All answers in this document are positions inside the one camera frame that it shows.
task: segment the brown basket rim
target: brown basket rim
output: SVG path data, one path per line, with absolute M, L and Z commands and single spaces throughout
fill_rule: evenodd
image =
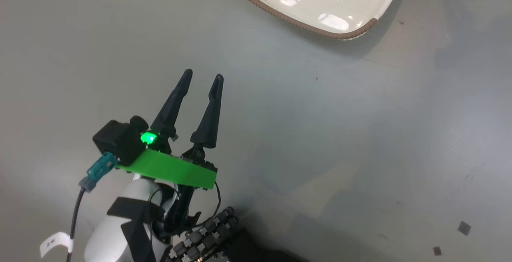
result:
M 290 16 L 287 16 L 287 15 L 275 10 L 274 8 L 261 2 L 260 0 L 249 0 L 249 1 L 251 3 L 253 3 L 254 5 L 260 7 L 261 9 L 265 10 L 269 14 L 272 14 L 272 15 L 276 16 L 277 18 L 279 18 L 285 22 L 288 22 L 294 26 L 297 26 L 299 28 L 302 28 L 304 30 L 307 30 L 309 32 L 312 32 L 312 33 L 315 33 L 318 35 L 322 35 L 327 38 L 338 39 L 338 40 L 347 40 L 347 39 L 351 39 L 351 38 L 356 38 L 356 37 L 364 34 L 365 32 L 367 32 L 368 30 L 370 30 L 370 28 L 372 28 L 378 21 L 376 18 L 371 18 L 370 21 L 368 21 L 368 23 L 366 23 L 363 27 L 361 27 L 357 30 L 354 30 L 352 32 L 333 33 L 333 32 L 322 30 L 320 28 L 313 27 L 311 25 L 307 25 L 304 22 L 301 22 L 299 20 L 291 18 Z

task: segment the gray floor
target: gray floor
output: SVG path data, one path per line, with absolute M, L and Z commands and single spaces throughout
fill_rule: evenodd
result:
M 69 231 L 92 135 L 151 120 L 192 68 L 173 149 L 223 74 L 207 157 L 261 240 L 312 262 L 510 260 L 511 25 L 512 0 L 395 0 L 338 42 L 246 0 L 0 0 L 2 253 L 37 261 Z M 74 261 L 129 180 L 113 172 L 86 197 Z M 199 191 L 192 211 L 215 205 Z

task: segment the green plastic bracket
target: green plastic bracket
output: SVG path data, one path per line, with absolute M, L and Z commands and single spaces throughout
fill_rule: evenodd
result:
M 150 149 L 146 149 L 132 165 L 117 167 L 149 178 L 206 189 L 214 187 L 217 177 L 217 173 L 209 169 Z

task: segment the green light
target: green light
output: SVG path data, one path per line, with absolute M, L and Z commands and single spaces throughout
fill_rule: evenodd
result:
M 140 140 L 149 145 L 155 141 L 156 137 L 156 134 L 153 134 L 151 132 L 145 132 L 140 136 Z

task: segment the teal connector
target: teal connector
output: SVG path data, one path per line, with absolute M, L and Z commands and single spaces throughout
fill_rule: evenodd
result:
M 87 177 L 84 177 L 78 185 L 90 193 L 97 182 L 117 166 L 117 158 L 110 152 L 105 152 L 91 167 L 87 170 Z

